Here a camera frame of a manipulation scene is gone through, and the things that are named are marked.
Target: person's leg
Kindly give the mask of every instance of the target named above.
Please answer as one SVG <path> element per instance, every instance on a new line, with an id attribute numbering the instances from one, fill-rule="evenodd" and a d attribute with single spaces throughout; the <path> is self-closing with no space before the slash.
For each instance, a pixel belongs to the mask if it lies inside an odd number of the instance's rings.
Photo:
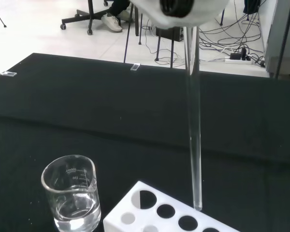
<path id="1" fill-rule="evenodd" d="M 110 14 L 113 16 L 119 15 L 122 11 L 126 10 L 130 5 L 128 0 L 114 0 L 112 6 L 110 7 Z"/>
<path id="2" fill-rule="evenodd" d="M 119 25 L 116 16 L 124 21 L 128 21 L 130 15 L 125 10 L 129 4 L 130 2 L 128 0 L 114 0 L 112 6 L 109 9 L 109 13 L 102 16 L 102 23 L 104 23 L 110 30 L 114 32 L 121 32 L 122 28 Z"/>

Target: black camera lens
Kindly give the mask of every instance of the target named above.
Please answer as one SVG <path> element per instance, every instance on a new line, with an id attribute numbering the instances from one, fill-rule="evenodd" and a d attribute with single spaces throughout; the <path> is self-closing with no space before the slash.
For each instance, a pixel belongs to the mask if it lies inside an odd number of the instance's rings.
<path id="1" fill-rule="evenodd" d="M 162 12 L 167 16 L 183 18 L 189 14 L 194 0 L 160 0 Z"/>

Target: white floor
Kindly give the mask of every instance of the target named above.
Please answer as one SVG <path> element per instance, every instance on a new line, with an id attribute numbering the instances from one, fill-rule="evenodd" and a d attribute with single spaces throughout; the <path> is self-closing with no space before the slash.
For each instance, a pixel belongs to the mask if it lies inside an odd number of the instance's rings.
<path id="1" fill-rule="evenodd" d="M 94 0 L 95 11 L 107 9 L 103 6 L 103 0 Z M 244 3 L 242 0 L 235 0 L 237 15 L 243 15 Z M 90 59 L 102 59 L 116 62 L 123 62 L 124 50 L 128 25 L 124 23 L 122 33 L 112 33 L 101 21 L 95 20 L 93 35 L 87 35 L 88 22 L 67 24 L 66 30 L 60 29 L 61 19 L 73 17 L 76 9 L 87 11 L 86 0 L 0 0 L 0 16 L 7 28 L 0 22 L 0 72 L 9 69 L 31 53 L 46 53 L 62 56 L 72 56 Z M 226 8 L 224 26 L 236 21 L 233 0 Z M 216 29 L 219 25 L 215 20 L 202 25 L 202 30 Z M 127 54 L 127 63 L 141 63 L 143 65 L 155 65 L 155 54 L 150 54 L 145 46 L 144 30 L 142 33 L 142 44 L 139 45 L 139 37 L 135 36 L 134 25 L 130 31 L 130 40 Z M 232 36 L 240 37 L 242 32 L 239 27 L 233 26 L 228 30 Z M 258 34 L 257 27 L 251 27 L 248 36 Z M 147 31 L 147 45 L 152 52 L 157 49 L 158 39 Z M 227 37 L 220 33 L 211 35 L 209 38 L 214 42 Z M 250 42 L 253 49 L 263 51 L 261 39 Z M 164 40 L 161 48 L 171 48 L 171 41 Z M 175 42 L 175 52 L 179 57 L 184 57 L 184 42 Z M 169 51 L 161 51 L 160 57 L 169 57 Z M 217 51 L 200 51 L 200 59 L 209 60 L 212 58 L 223 58 L 225 55 Z M 175 66 L 183 64 L 177 60 Z M 224 62 L 201 62 L 201 70 L 220 73 L 234 73 L 252 76 L 268 77 L 265 69 L 257 65 L 234 65 Z"/>

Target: black table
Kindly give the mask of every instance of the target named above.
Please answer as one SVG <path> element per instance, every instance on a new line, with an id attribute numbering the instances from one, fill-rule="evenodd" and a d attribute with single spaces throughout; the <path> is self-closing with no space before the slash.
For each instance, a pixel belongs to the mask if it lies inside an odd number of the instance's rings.
<path id="1" fill-rule="evenodd" d="M 95 162 L 102 217 L 137 180 L 192 205 L 185 72 L 130 68 L 32 54 L 0 77 L 0 231 L 55 231 L 40 178 L 68 154 Z M 290 81 L 201 77 L 203 212 L 290 232 Z"/>

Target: white sneaker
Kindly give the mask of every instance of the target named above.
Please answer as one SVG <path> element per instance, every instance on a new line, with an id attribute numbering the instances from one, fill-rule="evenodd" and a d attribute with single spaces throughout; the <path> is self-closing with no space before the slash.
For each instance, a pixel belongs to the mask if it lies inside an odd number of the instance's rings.
<path id="1" fill-rule="evenodd" d="M 130 20 L 130 13 L 128 11 L 122 11 L 118 15 L 118 18 L 120 18 L 123 21 L 129 22 L 129 20 Z"/>
<path id="2" fill-rule="evenodd" d="M 101 18 L 102 23 L 104 23 L 110 30 L 114 32 L 122 32 L 122 28 L 118 23 L 118 19 L 115 16 L 103 15 Z"/>

